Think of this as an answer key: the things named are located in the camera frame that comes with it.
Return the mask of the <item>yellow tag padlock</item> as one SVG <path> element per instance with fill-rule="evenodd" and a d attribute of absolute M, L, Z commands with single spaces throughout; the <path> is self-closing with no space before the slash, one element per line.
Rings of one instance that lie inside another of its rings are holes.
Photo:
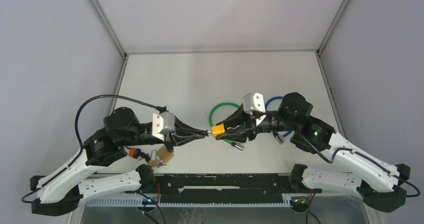
<path fill-rule="evenodd" d="M 226 132 L 224 124 L 211 126 L 210 130 L 207 131 L 208 136 L 216 138 L 219 135 L 222 135 Z"/>

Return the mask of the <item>green cable lock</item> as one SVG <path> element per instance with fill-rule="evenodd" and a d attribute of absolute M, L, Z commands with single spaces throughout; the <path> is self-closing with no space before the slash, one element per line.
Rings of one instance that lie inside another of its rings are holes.
<path fill-rule="evenodd" d="M 219 104 L 217 104 L 215 107 L 213 107 L 212 108 L 212 110 L 210 111 L 210 113 L 209 113 L 209 116 L 208 116 L 208 122 L 209 122 L 209 125 L 212 127 L 213 126 L 213 118 L 214 118 L 214 113 L 219 109 L 219 108 L 221 108 L 221 107 L 224 107 L 224 106 L 232 106 L 232 107 L 235 107 L 235 108 L 239 108 L 240 106 L 239 105 L 237 105 L 237 104 L 235 104 L 235 103 L 232 103 L 232 102 L 223 102 L 223 103 L 219 103 Z M 238 150 L 240 150 L 240 151 L 243 151 L 244 150 L 244 146 L 241 144 L 241 143 L 238 143 L 238 142 L 234 142 L 234 141 L 230 141 L 230 140 L 223 140 L 224 142 L 226 142 L 226 143 L 228 143 L 229 145 L 231 145 L 232 147 L 234 147 L 234 148 L 236 148 L 236 149 L 238 149 Z"/>

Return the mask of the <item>blue cable lock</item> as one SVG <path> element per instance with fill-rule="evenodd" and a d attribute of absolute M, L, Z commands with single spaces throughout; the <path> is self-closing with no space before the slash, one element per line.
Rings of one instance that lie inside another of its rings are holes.
<path fill-rule="evenodd" d="M 265 103 L 265 108 L 266 110 L 277 110 L 280 103 L 283 100 L 283 96 L 275 96 L 270 98 L 266 103 Z M 284 132 L 276 132 L 276 131 L 272 131 L 271 134 L 273 135 L 273 137 L 276 139 L 276 141 L 279 144 L 283 144 L 289 137 L 290 135 L 293 133 L 293 131 L 284 131 Z"/>

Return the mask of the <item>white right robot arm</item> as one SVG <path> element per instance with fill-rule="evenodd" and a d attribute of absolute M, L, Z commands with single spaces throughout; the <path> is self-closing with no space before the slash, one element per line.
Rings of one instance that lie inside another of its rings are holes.
<path fill-rule="evenodd" d="M 410 167 L 392 165 L 368 154 L 312 116 L 312 108 L 304 96 L 292 92 L 283 96 L 277 110 L 268 111 L 263 96 L 250 93 L 234 113 L 212 126 L 211 133 L 218 140 L 245 143 L 260 133 L 292 132 L 290 142 L 296 148 L 345 168 L 344 173 L 335 173 L 296 164 L 288 178 L 294 192 L 330 191 L 353 196 L 384 213 L 402 207 L 410 197 L 402 188 L 408 183 Z"/>

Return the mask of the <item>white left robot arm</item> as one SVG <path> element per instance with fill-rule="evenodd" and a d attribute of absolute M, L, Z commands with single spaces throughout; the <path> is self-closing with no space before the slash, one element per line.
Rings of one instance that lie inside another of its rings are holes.
<path fill-rule="evenodd" d="M 108 194 L 149 193 L 157 181 L 149 165 L 151 157 L 140 146 L 162 144 L 171 151 L 211 134 L 181 122 L 167 111 L 154 114 L 149 123 L 141 123 L 128 107 L 114 110 L 103 123 L 104 127 L 81 142 L 79 151 L 59 169 L 30 179 L 30 189 L 36 194 L 31 202 L 33 214 L 57 217 Z M 145 162 L 123 174 L 91 179 L 92 174 L 126 157 Z"/>

